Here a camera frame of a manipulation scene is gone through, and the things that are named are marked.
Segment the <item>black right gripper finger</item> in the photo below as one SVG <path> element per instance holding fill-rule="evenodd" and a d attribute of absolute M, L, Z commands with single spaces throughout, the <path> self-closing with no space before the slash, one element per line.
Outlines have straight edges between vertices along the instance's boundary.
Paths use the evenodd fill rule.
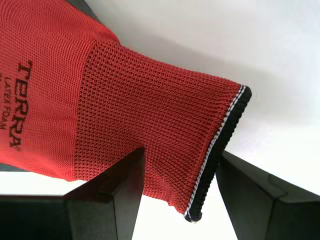
<path fill-rule="evenodd" d="M 137 148 L 62 196 L 2 195 L 3 240 L 130 240 L 144 189 L 145 150 Z"/>
<path fill-rule="evenodd" d="M 319 195 L 227 151 L 216 179 L 237 239 L 319 240 Z"/>

